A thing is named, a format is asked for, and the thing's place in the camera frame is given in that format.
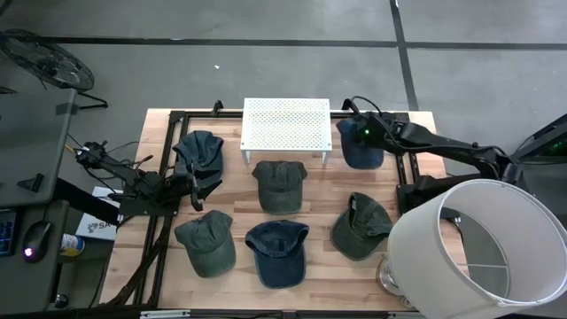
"cap brim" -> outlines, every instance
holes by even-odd
[[[291,191],[270,191],[259,185],[258,197],[260,206],[269,214],[293,214],[301,210],[303,200],[303,183],[299,183]]]
[[[220,276],[231,270],[237,262],[237,252],[230,234],[222,245],[210,253],[192,253],[190,250],[187,253],[195,272],[203,278]]]
[[[289,288],[301,284],[305,278],[306,262],[303,244],[283,258],[270,258],[261,253],[255,253],[254,259],[258,276],[268,288]]]
[[[341,137],[341,149],[346,164],[356,169],[374,169],[382,166],[384,150],[370,149],[353,144],[348,137]]]
[[[330,230],[331,243],[353,261],[367,259],[384,239],[382,236],[360,239],[353,234],[348,224],[348,211],[338,217],[335,225]]]

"wooden table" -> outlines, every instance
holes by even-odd
[[[160,154],[167,131],[170,109],[150,109],[136,160],[149,154],[154,158],[143,169],[158,170]],[[409,112],[410,120],[435,132],[430,112]],[[190,201],[183,199],[174,227],[193,220],[211,209],[230,214],[234,221],[231,232],[237,250],[237,264],[227,274],[211,279],[198,277],[185,248],[171,234],[167,251],[160,308],[220,309],[292,309],[292,310],[404,310],[399,297],[382,291],[376,283],[378,262],[386,248],[365,261],[350,261],[330,242],[330,229],[345,211],[353,191],[365,193],[382,204],[395,222],[398,220],[395,187],[399,183],[394,157],[386,153],[379,169],[363,171],[349,168],[343,160],[340,135],[332,121],[333,151],[326,168],[317,153],[254,153],[247,167],[240,152],[241,119],[193,119],[189,131],[209,130],[224,139],[222,152],[225,172],[222,185],[205,202],[203,212],[196,212]],[[179,136],[175,132],[174,144]],[[417,155],[422,175],[445,176],[442,158],[429,153]],[[274,216],[265,214],[258,202],[257,182],[252,171],[260,160],[299,160],[307,169],[303,183],[303,205],[298,214]],[[408,182],[412,177],[409,172]],[[245,234],[255,225],[287,218],[309,225],[305,242],[307,274],[305,281],[290,289],[270,290],[264,287],[254,266],[252,251],[245,246]],[[116,236],[113,254],[106,273],[101,302],[116,295],[140,263],[144,246],[147,217],[135,217],[122,226]],[[161,224],[158,224],[156,236]],[[443,222],[441,230],[447,250],[456,262],[466,263],[461,238],[453,225]],[[150,294],[153,267],[148,272],[144,299]]]

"gray floor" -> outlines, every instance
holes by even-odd
[[[399,0],[407,41],[566,43],[567,3],[561,0]],[[0,29],[22,27],[53,36],[394,41],[387,0],[15,0]],[[328,97],[332,108],[363,95],[385,110],[407,110],[397,49],[69,44],[95,74],[92,94],[108,110],[79,113],[80,141],[137,140],[145,110],[211,107],[244,97]],[[533,131],[567,110],[567,51],[408,50],[420,110],[433,111],[439,132],[513,152]],[[0,59],[0,86],[43,87]],[[117,153],[132,158],[135,147]],[[470,168],[447,162],[450,174]],[[85,190],[96,184],[64,158],[61,175]],[[475,230],[470,258],[491,254]],[[103,252],[107,247],[96,250]],[[68,271],[75,307],[89,303],[104,259]],[[567,297],[531,310],[567,317]]]

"white lamp shade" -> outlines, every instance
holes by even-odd
[[[484,290],[451,259],[440,233],[442,207],[468,215],[493,236],[508,265],[506,296]],[[561,223],[530,194],[498,181],[472,180],[398,220],[388,239],[390,270],[428,318],[495,318],[555,300],[567,289],[566,240]]]

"dark gray baseball cap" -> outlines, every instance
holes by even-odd
[[[263,222],[246,234],[246,245],[254,251],[256,271],[268,288],[288,288],[305,278],[303,241],[309,226],[300,222]]]
[[[252,175],[258,180],[258,198],[264,212],[292,214],[301,209],[303,180],[307,177],[303,163],[263,160]]]
[[[388,237],[391,229],[386,210],[367,195],[354,192],[348,199],[348,208],[330,231],[330,241],[349,259],[362,261]]]
[[[175,238],[185,246],[191,265],[203,278],[220,276],[237,262],[230,225],[232,217],[212,210],[175,227]]]
[[[384,162],[384,150],[368,147],[360,137],[364,127],[363,115],[355,115],[353,118],[341,120],[337,123],[340,133],[340,146],[343,157],[349,167],[356,169],[374,169],[382,166]]]

